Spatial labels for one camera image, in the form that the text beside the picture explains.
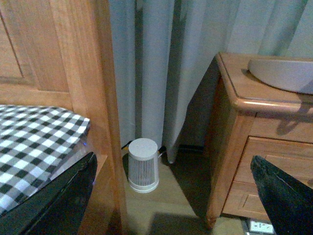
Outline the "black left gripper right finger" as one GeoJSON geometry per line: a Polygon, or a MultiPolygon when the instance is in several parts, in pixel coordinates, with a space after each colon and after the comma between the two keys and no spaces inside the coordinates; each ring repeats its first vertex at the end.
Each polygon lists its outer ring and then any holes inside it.
{"type": "Polygon", "coordinates": [[[313,189],[261,156],[250,169],[262,205],[278,235],[313,233],[313,189]]]}

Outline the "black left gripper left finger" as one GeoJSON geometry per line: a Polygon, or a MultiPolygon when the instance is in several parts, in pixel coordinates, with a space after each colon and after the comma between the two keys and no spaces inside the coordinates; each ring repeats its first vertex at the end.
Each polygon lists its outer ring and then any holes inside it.
{"type": "Polygon", "coordinates": [[[0,217],[2,235],[75,235],[83,219],[97,170],[88,153],[27,200],[0,217]]]}

